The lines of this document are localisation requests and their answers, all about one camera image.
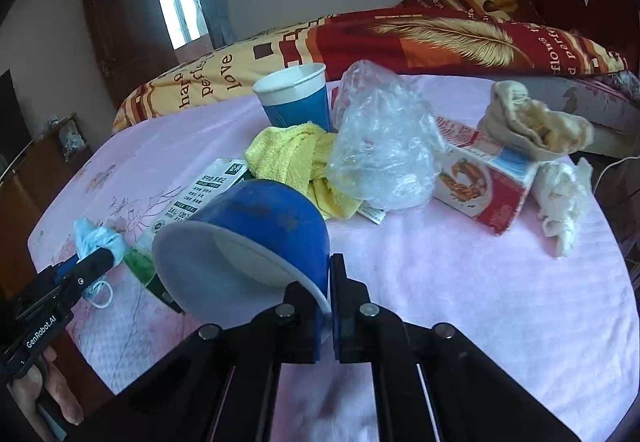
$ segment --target human hand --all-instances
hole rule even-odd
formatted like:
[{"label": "human hand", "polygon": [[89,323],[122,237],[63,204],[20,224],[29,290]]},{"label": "human hand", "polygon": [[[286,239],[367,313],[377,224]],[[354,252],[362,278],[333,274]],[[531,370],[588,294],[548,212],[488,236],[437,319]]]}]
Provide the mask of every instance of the human hand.
[{"label": "human hand", "polygon": [[53,400],[58,403],[62,415],[69,423],[78,425],[84,420],[84,412],[82,412],[82,408],[74,394],[71,393],[65,376],[53,364],[56,357],[55,350],[48,346],[43,353],[49,374],[46,380],[34,365],[23,378],[14,380],[8,386],[23,415],[45,442],[54,442],[54,437],[36,408],[36,400],[40,396],[43,387],[49,392]]}]

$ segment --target paper cup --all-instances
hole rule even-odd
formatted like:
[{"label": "paper cup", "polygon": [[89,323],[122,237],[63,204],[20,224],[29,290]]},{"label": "paper cup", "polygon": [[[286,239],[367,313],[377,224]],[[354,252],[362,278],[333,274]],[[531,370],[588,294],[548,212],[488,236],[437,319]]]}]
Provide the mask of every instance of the paper cup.
[{"label": "paper cup", "polygon": [[311,63],[278,70],[253,86],[273,126],[288,128],[314,122],[330,132],[331,117],[326,96],[324,63]]},{"label": "paper cup", "polygon": [[162,228],[152,250],[164,287],[202,322],[247,323],[280,303],[293,281],[319,312],[331,311],[324,220],[304,195],[279,182],[236,184],[188,220]]}]

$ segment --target red and white box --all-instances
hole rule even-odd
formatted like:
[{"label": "red and white box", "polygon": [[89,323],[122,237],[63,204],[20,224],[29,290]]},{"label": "red and white box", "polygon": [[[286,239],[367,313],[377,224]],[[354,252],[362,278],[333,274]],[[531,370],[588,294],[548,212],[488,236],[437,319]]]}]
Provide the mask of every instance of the red and white box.
[{"label": "red and white box", "polygon": [[538,162],[461,122],[438,116],[436,123],[450,149],[433,196],[502,234],[520,213]]}]

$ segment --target bed headboard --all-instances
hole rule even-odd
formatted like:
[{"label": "bed headboard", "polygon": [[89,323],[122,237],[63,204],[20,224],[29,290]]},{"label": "bed headboard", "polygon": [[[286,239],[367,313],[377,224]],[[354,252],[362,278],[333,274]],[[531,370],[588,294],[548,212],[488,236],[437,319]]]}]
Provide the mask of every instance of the bed headboard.
[{"label": "bed headboard", "polygon": [[626,57],[636,74],[640,62],[640,14],[634,0],[529,0],[549,26],[578,32]]}]

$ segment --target food box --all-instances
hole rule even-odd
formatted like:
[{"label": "food box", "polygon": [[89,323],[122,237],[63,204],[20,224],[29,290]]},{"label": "food box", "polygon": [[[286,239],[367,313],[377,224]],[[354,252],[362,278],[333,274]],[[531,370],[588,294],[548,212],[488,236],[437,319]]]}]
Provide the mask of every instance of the food box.
[{"label": "food box", "polygon": [[251,173],[245,160],[216,159],[178,194],[124,257],[124,262],[142,285],[176,312],[182,310],[167,292],[154,267],[151,248],[156,234],[167,224],[186,220],[216,196],[247,178],[251,178]]},{"label": "food box", "polygon": [[538,162],[461,122],[436,123],[450,149],[433,196],[502,234],[520,213]]}]

